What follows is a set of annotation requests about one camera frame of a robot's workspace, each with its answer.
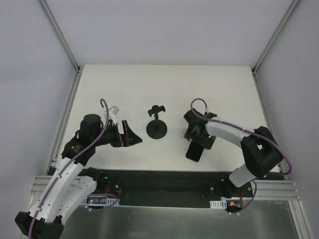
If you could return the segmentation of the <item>black smartphone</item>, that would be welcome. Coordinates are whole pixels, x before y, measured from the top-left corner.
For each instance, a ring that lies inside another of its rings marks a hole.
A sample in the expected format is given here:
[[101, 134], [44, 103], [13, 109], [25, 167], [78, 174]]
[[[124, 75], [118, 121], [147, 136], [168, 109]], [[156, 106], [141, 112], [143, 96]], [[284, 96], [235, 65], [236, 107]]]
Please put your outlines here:
[[191, 141], [185, 157], [191, 161], [199, 162], [204, 151], [204, 147], [195, 141]]

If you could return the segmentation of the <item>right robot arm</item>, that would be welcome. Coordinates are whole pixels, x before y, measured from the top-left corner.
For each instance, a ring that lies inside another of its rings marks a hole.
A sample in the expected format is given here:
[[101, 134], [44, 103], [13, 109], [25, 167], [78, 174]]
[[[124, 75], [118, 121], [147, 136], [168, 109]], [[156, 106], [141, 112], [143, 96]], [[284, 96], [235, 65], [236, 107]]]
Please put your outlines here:
[[283, 159], [277, 143], [266, 127], [245, 129], [227, 122], [213, 113], [202, 115], [189, 110], [183, 116], [188, 123], [184, 138], [190, 141], [186, 158], [198, 162], [206, 149], [211, 149], [221, 138], [242, 150], [244, 164], [214, 186], [214, 192], [231, 198], [242, 191], [242, 186], [256, 178], [266, 176]]

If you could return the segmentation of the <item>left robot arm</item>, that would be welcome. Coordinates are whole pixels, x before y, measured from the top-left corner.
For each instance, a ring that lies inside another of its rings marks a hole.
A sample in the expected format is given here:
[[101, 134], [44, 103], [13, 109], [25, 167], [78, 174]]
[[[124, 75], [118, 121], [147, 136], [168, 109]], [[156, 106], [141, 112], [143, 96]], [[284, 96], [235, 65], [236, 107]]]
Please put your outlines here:
[[102, 122], [96, 114], [85, 115], [79, 130], [64, 146], [62, 158], [41, 196], [27, 212], [19, 212], [15, 223], [30, 239], [58, 239], [68, 218], [91, 194], [103, 199], [109, 196], [103, 171], [84, 167], [102, 145], [129, 147], [143, 140], [122, 121], [118, 125], [107, 119]]

